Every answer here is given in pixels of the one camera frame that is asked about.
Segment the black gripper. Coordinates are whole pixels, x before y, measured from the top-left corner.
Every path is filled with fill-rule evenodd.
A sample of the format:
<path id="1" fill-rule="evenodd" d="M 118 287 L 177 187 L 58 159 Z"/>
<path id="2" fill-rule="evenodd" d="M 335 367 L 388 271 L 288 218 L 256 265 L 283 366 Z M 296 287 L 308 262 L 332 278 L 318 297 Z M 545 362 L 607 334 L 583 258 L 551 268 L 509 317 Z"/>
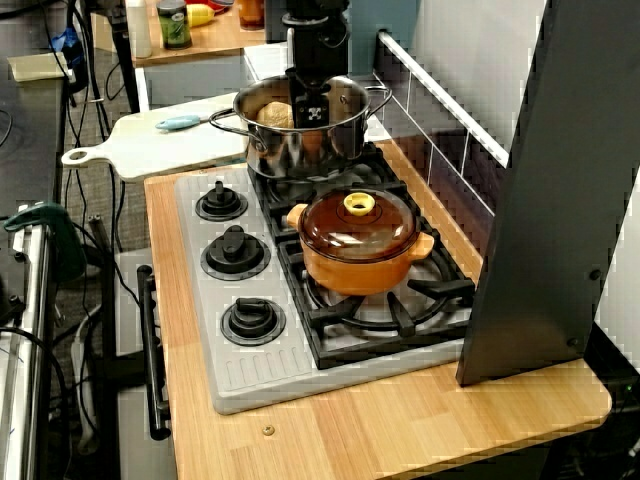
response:
<path id="1" fill-rule="evenodd" d="M 295 129 L 330 123 L 327 95 L 334 77 L 348 71 L 349 26 L 345 20 L 289 20 L 292 65 L 285 70 Z"/>

